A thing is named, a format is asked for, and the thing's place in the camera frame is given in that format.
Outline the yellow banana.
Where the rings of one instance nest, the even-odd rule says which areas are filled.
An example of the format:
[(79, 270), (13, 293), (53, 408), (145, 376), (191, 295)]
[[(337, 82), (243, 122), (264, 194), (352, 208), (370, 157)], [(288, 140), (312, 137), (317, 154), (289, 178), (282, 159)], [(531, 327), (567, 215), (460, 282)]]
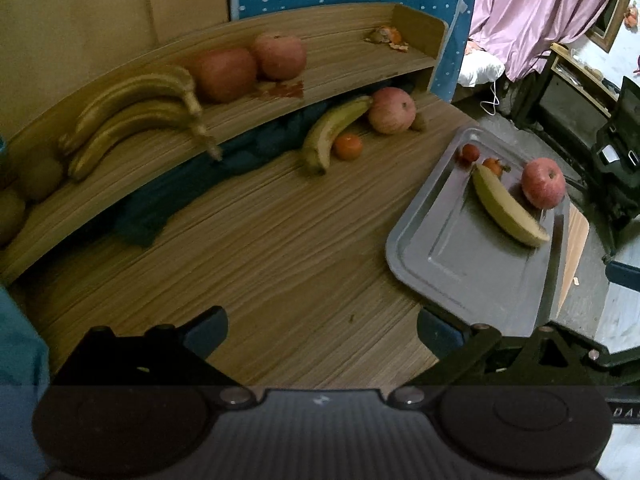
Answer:
[(550, 242), (551, 237), (548, 232), (510, 194), (489, 168), (475, 165), (471, 178), (483, 207), (506, 234), (533, 248)]
[(329, 170), (335, 139), (367, 112), (372, 102), (370, 96), (358, 96), (328, 110), (312, 126), (302, 147), (304, 167), (310, 174), (325, 174)]

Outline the small tangerine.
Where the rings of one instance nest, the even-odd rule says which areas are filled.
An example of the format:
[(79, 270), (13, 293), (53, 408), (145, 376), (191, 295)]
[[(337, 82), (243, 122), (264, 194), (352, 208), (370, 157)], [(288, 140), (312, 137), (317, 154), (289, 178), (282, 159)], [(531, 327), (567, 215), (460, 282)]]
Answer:
[(509, 165), (495, 157), (485, 158), (482, 165), (488, 168), (498, 178), (501, 178), (506, 172), (511, 171), (511, 167)]

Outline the grey metal tray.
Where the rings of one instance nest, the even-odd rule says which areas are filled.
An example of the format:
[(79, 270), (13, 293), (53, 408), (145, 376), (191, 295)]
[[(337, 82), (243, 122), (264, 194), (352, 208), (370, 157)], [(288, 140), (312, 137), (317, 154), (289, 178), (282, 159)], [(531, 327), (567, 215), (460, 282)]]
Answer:
[(526, 202), (520, 185), (526, 157), (483, 128), (461, 128), (390, 231), (386, 261), (433, 312), (461, 326), (486, 323), (506, 336), (528, 336), (559, 310), (570, 203), (533, 209), (551, 240), (541, 248), (521, 244), (478, 199), (469, 169), (458, 161), (467, 143), (504, 162), (503, 185)]

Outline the teal sleeve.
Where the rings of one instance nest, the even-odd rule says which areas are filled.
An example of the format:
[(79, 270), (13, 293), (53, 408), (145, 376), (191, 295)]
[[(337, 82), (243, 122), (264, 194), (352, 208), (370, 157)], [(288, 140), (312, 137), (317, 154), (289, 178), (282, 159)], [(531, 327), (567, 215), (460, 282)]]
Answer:
[(49, 349), (1, 289), (1, 477), (39, 479), (48, 469), (32, 415), (49, 385)]

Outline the red apple on tray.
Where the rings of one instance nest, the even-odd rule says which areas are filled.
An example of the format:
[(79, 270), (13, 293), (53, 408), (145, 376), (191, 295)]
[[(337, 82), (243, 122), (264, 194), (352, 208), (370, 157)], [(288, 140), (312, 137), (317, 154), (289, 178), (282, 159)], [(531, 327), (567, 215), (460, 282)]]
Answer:
[(521, 186), (529, 203), (542, 210), (558, 206), (566, 193), (566, 181), (561, 168), (547, 157), (533, 159), (525, 165)]

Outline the small red tomato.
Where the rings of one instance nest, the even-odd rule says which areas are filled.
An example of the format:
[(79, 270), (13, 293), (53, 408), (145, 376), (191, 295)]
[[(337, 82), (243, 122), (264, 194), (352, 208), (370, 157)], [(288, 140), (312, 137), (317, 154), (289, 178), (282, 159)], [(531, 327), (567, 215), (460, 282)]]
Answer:
[(467, 143), (460, 148), (459, 156), (465, 165), (471, 165), (480, 158), (480, 149), (473, 143)]

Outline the dark teal cloth under shelf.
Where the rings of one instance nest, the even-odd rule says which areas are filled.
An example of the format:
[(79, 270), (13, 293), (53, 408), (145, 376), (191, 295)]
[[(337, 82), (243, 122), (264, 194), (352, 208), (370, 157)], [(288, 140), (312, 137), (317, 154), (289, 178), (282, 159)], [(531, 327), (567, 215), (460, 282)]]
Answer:
[(215, 185), (300, 148), (304, 134), (327, 110), (326, 103), (306, 106), (224, 142), (220, 162), (198, 155), (143, 185), (120, 207), (116, 237), (130, 245), (151, 246), (174, 214)]

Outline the curved wooden shelf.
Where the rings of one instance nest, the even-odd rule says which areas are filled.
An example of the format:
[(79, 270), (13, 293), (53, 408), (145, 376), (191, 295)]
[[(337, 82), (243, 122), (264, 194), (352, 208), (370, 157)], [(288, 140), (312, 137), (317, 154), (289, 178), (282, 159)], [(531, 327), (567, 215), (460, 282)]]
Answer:
[[(364, 40), (375, 27), (396, 27), (407, 52)], [(207, 131), (218, 143), (304, 106), (403, 74), (435, 73), (447, 24), (400, 3), (367, 2), (310, 6), (262, 14), (194, 32), (93, 79), (8, 136), (11, 160), (31, 148), (52, 145), (74, 128), (85, 105), (103, 89), (142, 70), (179, 64), (208, 49), (245, 46), (262, 32), (288, 32), (307, 47), (302, 88), (294, 98), (252, 94), (230, 104), (204, 105)], [(66, 236), (105, 208), (164, 172), (200, 154), (185, 132), (137, 134), (109, 152), (81, 183), (67, 183), (32, 208), (23, 229), (1, 253), (1, 281), (10, 284)]]

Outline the small orange on table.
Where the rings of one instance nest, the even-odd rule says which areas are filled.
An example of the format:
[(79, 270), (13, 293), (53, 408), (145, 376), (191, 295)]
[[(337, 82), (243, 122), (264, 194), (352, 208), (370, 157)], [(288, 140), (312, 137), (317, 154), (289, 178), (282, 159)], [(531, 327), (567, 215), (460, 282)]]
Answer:
[(357, 159), (362, 150), (362, 140), (355, 133), (343, 133), (333, 143), (334, 155), (341, 160), (346, 160), (346, 162)]

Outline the brown kiwi on shelf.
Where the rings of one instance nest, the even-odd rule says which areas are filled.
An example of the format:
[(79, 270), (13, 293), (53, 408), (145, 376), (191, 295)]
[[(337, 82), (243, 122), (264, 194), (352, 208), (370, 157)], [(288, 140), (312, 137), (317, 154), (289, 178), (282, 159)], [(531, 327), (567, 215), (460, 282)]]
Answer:
[(33, 202), (41, 202), (49, 197), (58, 188), (63, 176), (62, 162), (51, 156), (26, 159), (18, 168), (21, 191)]
[(23, 225), (26, 203), (14, 188), (6, 188), (0, 196), (0, 244), (9, 244)]

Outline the red apple on table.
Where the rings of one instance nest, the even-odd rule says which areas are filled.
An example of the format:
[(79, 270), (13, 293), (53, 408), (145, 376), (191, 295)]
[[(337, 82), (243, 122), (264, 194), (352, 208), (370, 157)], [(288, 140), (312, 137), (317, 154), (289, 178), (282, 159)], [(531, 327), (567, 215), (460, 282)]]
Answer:
[(416, 119), (416, 103), (404, 90), (394, 87), (382, 88), (372, 96), (368, 119), (378, 133), (402, 133), (408, 130)]

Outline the large orange on shelf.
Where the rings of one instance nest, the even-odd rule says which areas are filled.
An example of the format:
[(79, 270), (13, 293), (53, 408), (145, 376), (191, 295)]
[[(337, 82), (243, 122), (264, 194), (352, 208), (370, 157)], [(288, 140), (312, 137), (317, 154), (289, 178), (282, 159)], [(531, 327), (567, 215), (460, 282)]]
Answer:
[(189, 68), (207, 99), (230, 103), (255, 89), (257, 64), (247, 48), (209, 50), (194, 58)]

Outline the white plastic bag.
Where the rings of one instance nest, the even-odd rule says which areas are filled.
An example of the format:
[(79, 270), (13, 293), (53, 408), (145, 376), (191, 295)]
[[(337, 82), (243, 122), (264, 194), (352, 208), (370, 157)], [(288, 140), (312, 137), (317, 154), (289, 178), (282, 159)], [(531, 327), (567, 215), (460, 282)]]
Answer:
[(497, 82), (506, 71), (506, 66), (495, 55), (485, 50), (469, 50), (462, 58), (460, 73), (454, 102), (469, 98), (474, 93), (487, 87), (491, 99), (480, 101), (480, 108), (489, 116), (498, 112), (500, 100), (497, 92)]

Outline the red apple on shelf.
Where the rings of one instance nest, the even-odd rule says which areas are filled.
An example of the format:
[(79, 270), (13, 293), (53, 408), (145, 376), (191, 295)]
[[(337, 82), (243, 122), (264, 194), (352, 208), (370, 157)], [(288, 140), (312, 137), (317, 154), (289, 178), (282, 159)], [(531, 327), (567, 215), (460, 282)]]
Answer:
[(259, 70), (271, 80), (294, 79), (306, 68), (307, 49), (296, 36), (265, 32), (254, 39), (250, 50)]

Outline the pink curtain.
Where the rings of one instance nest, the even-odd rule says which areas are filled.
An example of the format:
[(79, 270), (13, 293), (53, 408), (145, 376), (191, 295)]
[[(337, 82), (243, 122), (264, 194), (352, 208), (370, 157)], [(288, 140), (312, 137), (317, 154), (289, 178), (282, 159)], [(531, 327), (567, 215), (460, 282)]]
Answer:
[(469, 40), (495, 55), (517, 81), (542, 67), (552, 44), (584, 36), (608, 0), (475, 0)]

